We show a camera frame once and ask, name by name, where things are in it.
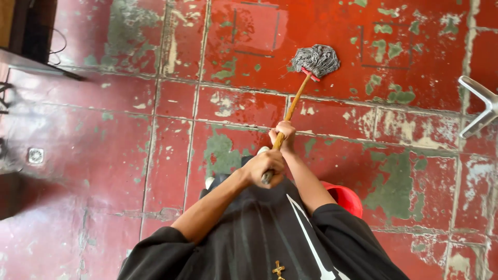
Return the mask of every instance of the white sneaker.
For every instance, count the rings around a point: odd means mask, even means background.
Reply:
[[[262,152],[266,152],[266,151],[269,151],[269,150],[271,150],[269,147],[263,146],[263,147],[261,147],[261,149],[259,149],[259,151],[257,151],[257,154],[260,154]]]
[[[209,177],[206,179],[206,189],[209,189],[209,187],[211,186],[211,184],[215,181],[215,178],[214,177]]]

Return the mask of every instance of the red bucket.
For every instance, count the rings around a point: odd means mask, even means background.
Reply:
[[[337,204],[341,205],[348,212],[361,219],[363,214],[363,205],[362,201],[354,191],[343,186],[332,185],[324,181],[320,182],[336,200]]]

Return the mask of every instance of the floor drain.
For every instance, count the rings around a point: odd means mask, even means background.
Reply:
[[[33,164],[40,164],[43,162],[43,149],[30,148],[28,152],[28,161]]]

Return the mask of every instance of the mop head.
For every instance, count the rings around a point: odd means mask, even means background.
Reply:
[[[311,71],[318,79],[336,71],[341,62],[337,58],[336,51],[326,45],[314,45],[311,48],[300,48],[294,58],[290,60],[295,71]]]

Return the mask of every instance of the cross pendant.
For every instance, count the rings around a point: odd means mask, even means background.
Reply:
[[[277,268],[275,268],[271,272],[277,274],[277,276],[278,276],[277,280],[285,280],[284,278],[282,278],[282,270],[285,269],[285,266],[280,266],[280,262],[279,261],[276,261],[275,264],[277,265]]]

